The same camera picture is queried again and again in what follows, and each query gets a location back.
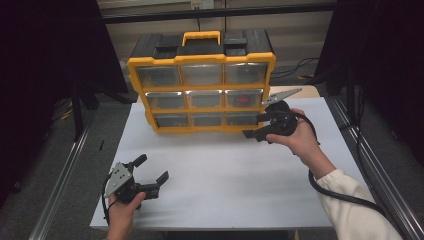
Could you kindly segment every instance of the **black curtain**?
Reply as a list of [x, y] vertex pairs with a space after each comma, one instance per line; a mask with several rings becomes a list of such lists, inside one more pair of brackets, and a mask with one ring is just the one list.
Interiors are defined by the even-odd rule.
[[42, 146], [55, 102], [71, 96], [75, 81], [127, 92], [106, 26], [83, 21], [96, 18], [95, 0], [0, 3], [0, 206]]
[[341, 66], [342, 74], [327, 78], [327, 89], [337, 94], [353, 78], [424, 165], [424, 4], [339, 2], [357, 5], [334, 11], [315, 75]]

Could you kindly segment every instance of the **finger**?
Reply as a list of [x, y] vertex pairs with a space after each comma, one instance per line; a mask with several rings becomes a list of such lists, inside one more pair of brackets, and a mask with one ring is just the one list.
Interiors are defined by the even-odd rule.
[[118, 200], [118, 198], [116, 197], [116, 195], [114, 193], [112, 195], [110, 195], [109, 196], [109, 206], [110, 206], [110, 204], [112, 204], [116, 200]]
[[141, 192], [138, 193], [134, 199], [128, 204], [131, 209], [136, 210], [138, 206], [140, 206], [140, 203], [146, 198], [146, 193]]
[[277, 135], [277, 134], [268, 134], [268, 135], [266, 135], [266, 140], [273, 142], [273, 143], [279, 143], [279, 144], [287, 146], [287, 137], [286, 136], [281, 136], [281, 135]]
[[305, 115], [305, 112], [303, 111], [303, 110], [301, 110], [301, 109], [298, 109], [298, 108], [290, 108], [290, 110], [292, 110], [293, 112], [295, 112], [295, 113], [300, 113], [300, 114], [302, 114], [302, 115]]

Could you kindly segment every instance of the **metal frame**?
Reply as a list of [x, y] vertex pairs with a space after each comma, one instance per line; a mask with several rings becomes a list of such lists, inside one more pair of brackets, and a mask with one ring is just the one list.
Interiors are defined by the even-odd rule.
[[100, 9], [113, 9], [122, 7], [140, 7], [152, 6], [161, 4], [175, 4], [175, 3], [190, 3], [190, 0], [117, 0], [117, 1], [98, 1]]
[[[344, 123], [350, 124], [350, 118], [347, 115], [347, 109], [341, 102], [341, 100], [338, 98], [331, 98], [330, 100], [333, 101], [333, 104], [337, 112], [340, 114], [340, 117], [343, 119]], [[358, 127], [349, 128], [349, 133], [353, 140], [357, 142], [359, 133]], [[406, 200], [402, 197], [402, 195], [399, 193], [396, 186], [393, 184], [389, 175], [384, 170], [384, 167], [382, 166], [380, 160], [372, 151], [367, 140], [362, 135], [359, 135], [359, 137], [359, 149], [362, 155], [364, 156], [365, 162], [368, 164], [371, 171], [373, 172], [379, 185], [384, 191], [384, 194], [386, 194], [386, 196], [388, 197], [390, 204], [393, 206], [397, 215], [401, 219], [403, 225], [409, 233], [409, 236], [412, 239], [424, 239], [423, 227], [417, 220], [417, 217], [415, 216], [413, 210], [406, 202]]]
[[63, 19], [61, 21], [84, 21], [84, 22], [101, 22], [104, 24], [134, 23], [134, 22], [152, 22], [166, 20], [182, 20], [182, 19], [198, 19], [198, 18], [215, 18], [215, 17], [235, 17], [235, 16], [253, 16], [253, 15], [270, 15], [270, 14], [286, 14], [286, 13], [308, 13], [308, 12], [325, 12], [333, 11], [336, 7], [352, 7], [358, 3], [316, 3], [316, 4], [298, 4], [298, 5], [281, 5], [270, 7], [250, 7], [250, 8], [221, 8], [221, 9], [205, 9], [198, 11], [175, 11], [163, 13], [149, 14], [132, 14], [132, 15], [104, 15], [98, 19]]
[[81, 138], [78, 142], [75, 142], [72, 146], [71, 152], [68, 155], [68, 159], [63, 166], [62, 172], [56, 182], [56, 185], [53, 188], [53, 191], [49, 197], [49, 200], [44, 207], [40, 217], [35, 224], [34, 229], [31, 232], [29, 237], [30, 240], [45, 239], [47, 233], [50, 229], [50, 226], [53, 222], [54, 216], [56, 215], [57, 209], [59, 208], [60, 201], [65, 193], [68, 181], [71, 178], [72, 172], [74, 170], [75, 164], [78, 161], [79, 154], [81, 153], [85, 140], [88, 136], [88, 130], [90, 129], [95, 116], [96, 111], [92, 110], [89, 112], [87, 126], [83, 131]]

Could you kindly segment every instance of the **wall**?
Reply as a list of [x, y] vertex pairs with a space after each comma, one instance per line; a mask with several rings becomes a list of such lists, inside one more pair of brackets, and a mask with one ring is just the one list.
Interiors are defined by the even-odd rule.
[[[215, 8], [244, 8], [323, 3], [323, 0], [215, 0]], [[98, 0], [103, 15], [143, 14], [190, 10], [184, 0]], [[265, 28], [277, 56], [277, 66], [296, 66], [308, 57], [319, 57], [332, 12], [273, 14], [200, 19], [200, 29], [238, 31]], [[198, 31], [196, 19], [110, 24], [107, 26], [118, 59], [126, 62], [143, 33], [176, 34]]]

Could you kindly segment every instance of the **aluminum rail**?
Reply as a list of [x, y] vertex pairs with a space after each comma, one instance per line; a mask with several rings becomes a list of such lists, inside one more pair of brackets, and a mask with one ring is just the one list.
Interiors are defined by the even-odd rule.
[[62, 169], [62, 172], [60, 173], [56, 185], [53, 188], [49, 200], [46, 206], [44, 207], [40, 217], [38, 218], [34, 229], [32, 230], [32, 233], [29, 237], [30, 240], [42, 240], [46, 238], [50, 226], [53, 222], [54, 216], [56, 215], [57, 209], [59, 208], [62, 196], [66, 190], [66, 187], [68, 186], [69, 178], [72, 175], [79, 154], [81, 153], [85, 140], [87, 139], [88, 130], [90, 129], [90, 126], [93, 123], [95, 113], [95, 110], [90, 111], [85, 130], [83, 131], [78, 142], [75, 142], [72, 145], [72, 149], [68, 155], [68, 158], [66, 159], [65, 165]]
[[[340, 101], [340, 99], [331, 99], [336, 107], [338, 113], [342, 117], [345, 123], [349, 123], [349, 117], [347, 116], [347, 109], [344, 104]], [[359, 129], [357, 127], [349, 128], [349, 133], [355, 142], [358, 141], [358, 133]], [[366, 139], [359, 134], [359, 149], [366, 160], [366, 163], [370, 167], [373, 172], [375, 178], [380, 184], [382, 190], [386, 194], [387, 198], [390, 201], [390, 204], [393, 206], [397, 215], [401, 219], [404, 227], [409, 233], [409, 236], [412, 239], [424, 239], [424, 231], [423, 227], [420, 225], [417, 217], [415, 216], [413, 210], [406, 202], [406, 200], [399, 193], [396, 186], [393, 184], [387, 172], [384, 170], [381, 162], [378, 160], [375, 153], [372, 151], [370, 145], [366, 141]]]
[[197, 18], [215, 18], [215, 17], [235, 17], [235, 16], [252, 16], [252, 15], [269, 15], [269, 14], [285, 14], [285, 13], [308, 13], [308, 12], [324, 12], [333, 11], [341, 7], [355, 7], [358, 3], [317, 3], [317, 4], [298, 4], [298, 5], [280, 5], [270, 7], [249, 7], [249, 8], [220, 8], [220, 9], [204, 9], [204, 10], [188, 10], [162, 13], [147, 14], [125, 14], [125, 15], [104, 15], [102, 18], [85, 18], [85, 19], [61, 19], [60, 21], [73, 22], [91, 22], [104, 24], [119, 24], [132, 22], [151, 22], [166, 20], [182, 20]]

